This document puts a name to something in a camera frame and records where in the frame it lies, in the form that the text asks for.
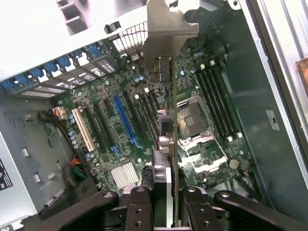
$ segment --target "blue pcie slot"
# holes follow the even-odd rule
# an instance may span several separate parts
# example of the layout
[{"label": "blue pcie slot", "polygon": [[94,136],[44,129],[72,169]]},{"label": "blue pcie slot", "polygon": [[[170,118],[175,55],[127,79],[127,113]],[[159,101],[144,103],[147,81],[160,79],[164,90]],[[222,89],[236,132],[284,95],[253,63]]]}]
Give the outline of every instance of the blue pcie slot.
[{"label": "blue pcie slot", "polygon": [[123,121],[123,124],[124,124],[124,126],[125,126],[125,129],[126,129],[126,131],[127,131],[127,133],[128,133],[130,142],[131,142],[131,143],[134,143],[134,144],[136,145],[137,148],[143,148],[142,146],[140,146],[140,145],[138,144],[137,137],[135,136],[135,134],[134,134],[134,132],[133,132],[133,129],[132,129],[130,123],[129,123],[128,117],[127,117],[127,115],[126,115],[126,113],[125,113],[125,109],[124,109],[124,107],[123,107],[123,105],[122,105],[122,102],[121,102],[121,100],[120,100],[120,97],[119,97],[118,95],[114,95],[114,96],[113,96],[113,99],[114,99],[114,101],[115,101],[115,105],[116,105],[116,107],[117,107],[117,110],[119,111],[120,117],[121,117],[121,119],[122,119],[122,121]]}]

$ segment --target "screw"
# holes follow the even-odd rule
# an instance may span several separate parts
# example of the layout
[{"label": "screw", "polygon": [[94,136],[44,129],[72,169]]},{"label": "screw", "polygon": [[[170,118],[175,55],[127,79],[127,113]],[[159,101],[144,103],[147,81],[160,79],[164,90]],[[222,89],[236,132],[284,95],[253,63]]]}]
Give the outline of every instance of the screw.
[{"label": "screw", "polygon": [[189,187],[189,188],[188,188],[188,191],[191,192],[191,193],[193,193],[194,191],[196,191],[196,189],[193,188],[193,187]]},{"label": "screw", "polygon": [[105,197],[105,198],[112,197],[112,194],[111,194],[110,192],[108,192],[108,193],[106,193],[106,194],[104,195],[104,197]]},{"label": "screw", "polygon": [[144,192],[144,188],[137,188],[137,190],[136,190],[137,192]]},{"label": "screw", "polygon": [[225,198],[230,196],[229,193],[227,193],[227,192],[226,193],[225,192],[221,192],[220,195],[222,197],[225,197]]}]

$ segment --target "ventilation grille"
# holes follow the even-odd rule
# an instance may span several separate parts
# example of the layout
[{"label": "ventilation grille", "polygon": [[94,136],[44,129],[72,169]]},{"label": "ventilation grille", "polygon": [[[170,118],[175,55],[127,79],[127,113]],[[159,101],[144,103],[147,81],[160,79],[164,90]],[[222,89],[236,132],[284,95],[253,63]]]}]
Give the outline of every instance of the ventilation grille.
[{"label": "ventilation grille", "polygon": [[141,45],[148,37],[148,23],[144,22],[139,25],[128,28],[119,33],[120,38],[113,41],[116,49],[127,51],[135,46]]}]

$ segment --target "metal bracket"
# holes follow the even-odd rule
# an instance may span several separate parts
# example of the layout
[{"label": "metal bracket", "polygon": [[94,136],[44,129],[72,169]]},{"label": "metal bracket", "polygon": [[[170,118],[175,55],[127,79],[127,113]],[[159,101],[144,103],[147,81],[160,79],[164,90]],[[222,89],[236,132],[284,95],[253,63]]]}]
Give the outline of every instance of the metal bracket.
[{"label": "metal bracket", "polygon": [[198,35],[199,25],[187,23],[182,11],[170,11],[165,0],[149,0],[147,13],[148,38],[144,42],[144,57],[146,67],[152,70],[155,58],[177,56],[186,40]]},{"label": "metal bracket", "polygon": [[234,11],[238,11],[241,9],[240,1],[239,0],[225,0],[230,5],[231,9]]}]

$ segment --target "chipset heatsink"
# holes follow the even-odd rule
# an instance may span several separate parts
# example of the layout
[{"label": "chipset heatsink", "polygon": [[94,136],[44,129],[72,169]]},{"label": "chipset heatsink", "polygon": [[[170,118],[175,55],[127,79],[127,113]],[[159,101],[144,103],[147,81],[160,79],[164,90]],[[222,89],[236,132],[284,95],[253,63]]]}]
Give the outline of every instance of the chipset heatsink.
[{"label": "chipset heatsink", "polygon": [[117,188],[120,190],[139,182],[136,170],[131,162],[112,169],[111,174],[115,180]]}]

